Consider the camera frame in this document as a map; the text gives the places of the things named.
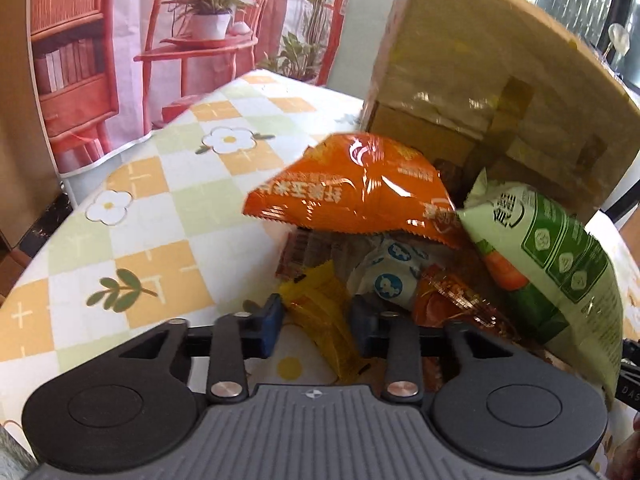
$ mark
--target checkered tablecloth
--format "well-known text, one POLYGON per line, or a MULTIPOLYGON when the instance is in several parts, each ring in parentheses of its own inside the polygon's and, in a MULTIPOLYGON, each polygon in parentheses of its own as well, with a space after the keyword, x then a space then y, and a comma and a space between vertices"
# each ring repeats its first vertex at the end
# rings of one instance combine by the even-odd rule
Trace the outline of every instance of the checkered tablecloth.
MULTIPOLYGON (((125 152, 123 165, 63 223, 0 308, 5 428, 27 447, 20 416, 34 389, 160 322, 211 324, 244 300, 262 303, 278 286, 274 271, 291 227, 242 216, 246 193, 327 134, 353 131, 361 108, 358 99, 255 71, 125 152), (113 292, 88 306, 105 288, 113 292)), ((606 216, 596 215, 588 230, 616 269, 625 336, 638 339, 638 267, 606 216)), ((293 325, 283 327, 271 359, 251 361, 250 384, 336 378, 293 325)), ((206 367, 194 360, 193 390, 204 390, 206 367)), ((635 414, 616 403, 596 469, 605 472, 618 446, 634 444, 625 440, 635 414)))

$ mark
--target orange candy wrapper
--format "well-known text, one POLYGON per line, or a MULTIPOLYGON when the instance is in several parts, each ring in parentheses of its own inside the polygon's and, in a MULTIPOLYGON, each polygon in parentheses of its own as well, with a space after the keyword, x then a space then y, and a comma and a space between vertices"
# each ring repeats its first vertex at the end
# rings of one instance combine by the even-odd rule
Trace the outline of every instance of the orange candy wrapper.
POLYGON ((438 171, 386 137, 333 134, 247 196, 244 214, 352 234, 404 230, 459 248, 467 240, 438 171))
MULTIPOLYGON (((459 277, 433 265, 418 282, 412 318, 417 325, 441 327, 450 319, 466 321, 482 330, 510 341, 519 339, 515 329, 493 307, 459 277)), ((422 359, 424 386, 431 392, 442 387, 438 359, 422 359)))

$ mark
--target yellow candy wrapper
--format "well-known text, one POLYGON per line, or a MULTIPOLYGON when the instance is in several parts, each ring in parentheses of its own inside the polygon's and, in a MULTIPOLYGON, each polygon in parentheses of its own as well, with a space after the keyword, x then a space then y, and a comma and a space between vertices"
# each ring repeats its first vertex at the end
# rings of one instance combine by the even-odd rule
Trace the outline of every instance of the yellow candy wrapper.
POLYGON ((358 354, 347 325, 351 297, 336 278, 333 261, 308 269, 301 280, 283 283, 279 293, 291 320, 318 346, 338 382, 353 383, 369 362, 358 354))

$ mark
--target cardboard box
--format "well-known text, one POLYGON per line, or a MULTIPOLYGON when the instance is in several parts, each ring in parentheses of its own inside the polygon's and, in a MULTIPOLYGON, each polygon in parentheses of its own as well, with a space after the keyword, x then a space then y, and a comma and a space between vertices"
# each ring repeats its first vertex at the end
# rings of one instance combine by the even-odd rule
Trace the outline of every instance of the cardboard box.
POLYGON ((457 172, 458 205, 486 167, 583 222, 640 149, 625 88, 525 0, 395 0, 363 124, 457 172))

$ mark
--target book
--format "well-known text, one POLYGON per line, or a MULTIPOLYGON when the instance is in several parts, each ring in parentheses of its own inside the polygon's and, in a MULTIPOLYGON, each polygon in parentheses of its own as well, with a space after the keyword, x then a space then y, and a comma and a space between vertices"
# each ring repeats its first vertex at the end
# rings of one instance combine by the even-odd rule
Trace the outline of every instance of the book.
POLYGON ((62 60, 60 59, 60 50, 51 53, 53 57, 53 72, 56 76, 56 87, 62 90, 65 87, 62 79, 62 60))
POLYGON ((86 61, 89 68, 89 75, 95 75, 95 56, 94 56, 94 40, 91 38, 87 38, 84 41, 84 46, 86 47, 86 61))
POLYGON ((66 80, 69 85, 78 81, 78 74, 76 73, 76 60, 74 57, 74 46, 72 43, 66 44, 60 49, 60 54, 64 52, 65 64, 63 65, 63 76, 66 72, 66 80))
POLYGON ((89 71, 89 57, 87 52, 87 40, 78 41, 78 56, 80 59, 80 75, 82 79, 87 79, 93 74, 89 71))
POLYGON ((53 68, 53 54, 49 52, 45 55, 45 59, 47 60, 47 74, 49 75, 49 88, 51 88, 52 92, 55 92, 58 89, 58 85, 56 85, 56 73, 53 68))
POLYGON ((33 58, 33 73, 36 78, 38 94, 49 94, 51 86, 49 84, 49 71, 47 69, 47 58, 39 56, 33 58))
POLYGON ((103 38, 94 38, 95 73, 97 74, 104 72, 104 53, 102 50, 103 41, 103 38))
POLYGON ((62 84, 64 86, 69 86, 69 72, 68 68, 66 67, 66 48, 64 46, 60 47, 60 65, 62 66, 62 84))
POLYGON ((80 50, 79 50, 79 45, 77 41, 71 44, 71 49, 73 50, 73 53, 74 53, 74 66, 76 67, 76 77, 78 78, 78 81, 82 81, 84 77, 82 77, 82 67, 80 66, 80 50))

